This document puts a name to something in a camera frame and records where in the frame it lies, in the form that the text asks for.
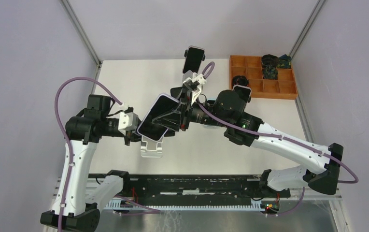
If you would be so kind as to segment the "purple case phone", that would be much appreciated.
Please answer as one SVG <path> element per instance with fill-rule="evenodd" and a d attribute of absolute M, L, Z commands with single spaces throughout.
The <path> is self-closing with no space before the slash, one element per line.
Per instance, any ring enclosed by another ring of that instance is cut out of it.
<path fill-rule="evenodd" d="M 137 127 L 137 134 L 142 137 L 146 137 L 151 141 L 159 141 L 168 131 L 168 128 L 162 126 L 158 122 L 158 118 L 166 113 L 171 113 L 177 108 L 178 104 L 179 101 L 172 96 L 166 93 L 160 94 L 140 125 Z"/>

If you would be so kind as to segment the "silver folding phone stand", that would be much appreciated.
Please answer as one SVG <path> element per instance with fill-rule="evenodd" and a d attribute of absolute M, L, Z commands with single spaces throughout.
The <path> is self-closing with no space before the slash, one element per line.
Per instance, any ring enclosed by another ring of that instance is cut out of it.
<path fill-rule="evenodd" d="M 140 153 L 143 158 L 161 158 L 163 138 L 153 141 L 150 138 L 142 137 Z"/>

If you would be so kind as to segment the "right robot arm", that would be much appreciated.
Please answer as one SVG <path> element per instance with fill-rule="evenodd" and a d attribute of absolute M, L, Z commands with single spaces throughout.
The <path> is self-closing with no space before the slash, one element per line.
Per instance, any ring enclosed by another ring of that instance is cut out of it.
<path fill-rule="evenodd" d="M 271 197 L 288 188 L 309 187 L 334 195 L 339 183 L 343 147 L 340 144 L 317 145 L 279 131 L 262 119 L 245 112 L 251 90 L 236 86 L 221 91 L 215 100 L 200 103 L 189 97 L 180 100 L 162 94 L 152 106 L 147 120 L 152 139 L 161 138 L 167 131 L 184 131 L 190 123 L 224 127 L 224 136 L 236 145 L 244 145 L 273 152 L 297 163 L 297 167 L 265 170 L 259 192 Z"/>

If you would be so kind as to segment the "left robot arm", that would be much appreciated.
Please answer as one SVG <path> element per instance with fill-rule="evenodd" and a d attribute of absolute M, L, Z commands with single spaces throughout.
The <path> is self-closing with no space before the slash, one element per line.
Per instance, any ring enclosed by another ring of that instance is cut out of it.
<path fill-rule="evenodd" d="M 65 164 L 59 190 L 52 208 L 40 217 L 42 225 L 59 232 L 94 232 L 100 214 L 115 196 L 126 197 L 131 192 L 127 171 L 111 170 L 96 189 L 86 194 L 89 168 L 102 137 L 120 137 L 125 144 L 137 142 L 134 130 L 139 125 L 133 108 L 119 102 L 119 118 L 110 110 L 115 98 L 91 94 L 86 108 L 71 117 L 65 125 L 59 123 L 66 140 Z"/>

